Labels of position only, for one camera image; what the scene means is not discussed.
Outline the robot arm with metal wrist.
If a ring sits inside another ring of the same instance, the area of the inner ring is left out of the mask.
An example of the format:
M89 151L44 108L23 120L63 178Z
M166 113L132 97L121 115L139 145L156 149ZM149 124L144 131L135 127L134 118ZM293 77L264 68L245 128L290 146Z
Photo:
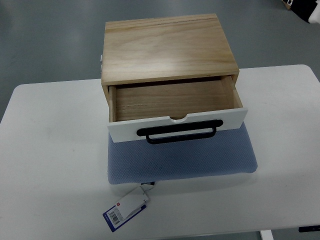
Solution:
M309 24L320 22L320 1L319 0L285 0L299 18Z

